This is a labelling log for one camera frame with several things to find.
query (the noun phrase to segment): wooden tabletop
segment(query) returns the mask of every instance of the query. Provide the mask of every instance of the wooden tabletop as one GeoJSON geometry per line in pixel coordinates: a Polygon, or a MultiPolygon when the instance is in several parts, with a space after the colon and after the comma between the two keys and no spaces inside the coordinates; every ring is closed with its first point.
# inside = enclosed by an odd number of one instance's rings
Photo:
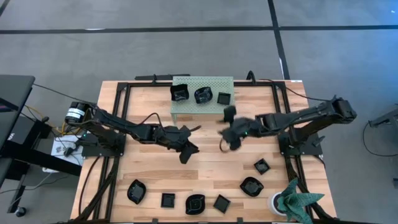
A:
{"type": "MultiPolygon", "coordinates": [[[[103,82],[99,94],[99,107],[109,113],[112,113],[116,85],[116,81],[103,82]]],[[[305,94],[302,82],[286,81],[286,85],[297,93],[305,94]]],[[[149,114],[157,112],[164,126],[172,125],[169,89],[169,87],[133,87],[127,119],[139,123],[149,114]]],[[[271,88],[235,87],[234,91],[238,116],[253,118],[255,114],[275,112],[271,88]]],[[[307,99],[289,91],[288,96],[292,111],[308,107],[307,99]]],[[[279,99],[284,111],[280,93],[279,99]]],[[[189,138],[199,147],[200,152],[192,155],[187,164],[180,163],[178,153],[174,150],[168,151],[161,146],[139,144],[128,136],[124,155],[119,163],[111,221],[151,222],[153,218],[158,218],[160,222],[235,222],[237,217],[243,217],[244,221],[248,222],[285,220],[283,217],[273,215],[267,207],[267,198],[284,190],[288,184],[285,162],[279,153],[277,138],[274,136],[260,139],[246,138],[239,150],[227,154],[221,153],[218,147],[221,136],[217,131],[227,125],[217,124],[215,121],[222,117],[222,115],[199,114],[178,116],[179,127],[202,126],[189,138]],[[262,158],[271,167],[264,175],[260,175],[253,165],[262,158]],[[250,197],[239,188],[240,183],[249,176],[260,180],[264,185],[264,190],[258,197],[250,197]],[[127,188],[135,179],[147,187],[147,193],[139,205],[127,198],[127,188]],[[162,193],[175,193],[174,208],[160,207],[162,193]],[[200,215],[185,214],[185,201],[192,194],[203,194],[206,197],[206,209],[200,215]],[[231,201],[225,214],[213,207],[219,194],[231,201]]],[[[148,123],[157,123],[157,120],[151,118],[148,123]]],[[[86,159],[83,163],[71,218],[78,216],[81,188],[94,159],[86,159]]],[[[302,156],[302,160],[309,191],[325,194],[318,203],[329,215],[335,217],[336,212],[323,164],[313,156],[302,156]]],[[[88,178],[82,209],[88,205],[97,191],[102,161],[103,158],[99,159],[88,178]]],[[[104,217],[107,198],[108,191],[103,197],[100,218],[104,217]]]]}

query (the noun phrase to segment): green fabric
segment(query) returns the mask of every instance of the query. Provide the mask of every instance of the green fabric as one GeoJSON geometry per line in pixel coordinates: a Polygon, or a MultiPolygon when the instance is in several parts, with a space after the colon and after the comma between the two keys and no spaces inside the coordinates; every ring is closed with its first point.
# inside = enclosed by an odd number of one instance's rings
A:
{"type": "Polygon", "coordinates": [[[296,221],[303,224],[312,224],[310,216],[305,212],[303,207],[320,200],[323,194],[304,193],[298,194],[296,186],[298,179],[292,180],[287,188],[280,194],[278,198],[278,209],[287,215],[287,221],[294,218],[296,221]]]}

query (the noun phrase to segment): floor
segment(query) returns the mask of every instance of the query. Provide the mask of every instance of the floor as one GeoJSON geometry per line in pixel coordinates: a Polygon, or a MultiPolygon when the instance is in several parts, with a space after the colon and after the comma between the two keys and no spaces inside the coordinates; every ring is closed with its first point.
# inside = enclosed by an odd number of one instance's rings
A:
{"type": "MultiPolygon", "coordinates": [[[[190,73],[243,79],[303,80],[307,95],[343,97],[358,113],[349,125],[320,132],[326,172],[338,217],[357,222],[398,219],[398,157],[366,152],[366,121],[398,103],[398,3],[395,0],[273,0],[281,27],[328,26],[329,30],[281,30],[284,56],[273,30],[106,34],[5,34],[2,30],[102,29],[191,26],[272,26],[266,0],[0,0],[0,73],[34,75],[36,83],[96,101],[103,80],[138,75],[190,73]],[[375,26],[331,30],[331,26],[375,26]]],[[[34,88],[27,102],[61,124],[70,100],[34,88]]],[[[397,153],[391,126],[366,130],[370,150],[397,153]]],[[[36,184],[44,177],[32,171],[36,184]]],[[[53,180],[63,174],[51,176],[53,180]]],[[[70,216],[78,179],[26,192],[29,213],[5,214],[11,194],[0,195],[1,223],[52,223],[70,216]]],[[[5,182],[3,190],[16,182],[5,182]]]]}

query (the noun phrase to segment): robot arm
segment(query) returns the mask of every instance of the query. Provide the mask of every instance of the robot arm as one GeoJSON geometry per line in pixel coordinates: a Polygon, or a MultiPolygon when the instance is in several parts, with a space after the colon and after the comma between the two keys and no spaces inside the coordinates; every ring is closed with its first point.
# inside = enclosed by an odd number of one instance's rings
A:
{"type": "Polygon", "coordinates": [[[129,134],[141,144],[157,144],[167,149],[175,149],[181,152],[180,162],[186,164],[190,156],[199,152],[198,147],[192,144],[188,137],[192,131],[186,126],[178,129],[176,126],[163,127],[159,124],[135,124],[125,119],[111,115],[96,105],[73,102],[68,110],[65,122],[70,126],[85,129],[98,138],[98,142],[108,148],[116,147],[119,133],[129,134]]]}
{"type": "Polygon", "coordinates": [[[229,122],[230,127],[220,131],[231,150],[237,150],[241,146],[241,139],[246,137],[275,136],[295,124],[310,122],[302,128],[289,128],[290,145],[295,146],[331,124],[348,124],[356,117],[349,102],[336,96],[318,106],[287,114],[259,114],[255,116],[255,119],[234,119],[234,115],[236,115],[234,106],[224,110],[223,122],[229,122]]]}

